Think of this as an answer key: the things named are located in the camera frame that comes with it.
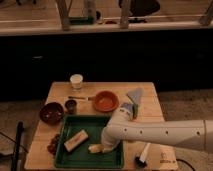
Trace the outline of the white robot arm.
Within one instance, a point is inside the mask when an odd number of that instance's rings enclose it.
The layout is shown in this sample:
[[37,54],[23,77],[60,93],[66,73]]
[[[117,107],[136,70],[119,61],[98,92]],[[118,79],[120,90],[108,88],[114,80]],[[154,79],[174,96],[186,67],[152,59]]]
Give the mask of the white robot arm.
[[101,133],[101,144],[114,149],[122,140],[142,141],[213,153],[213,120],[135,122],[118,108]]

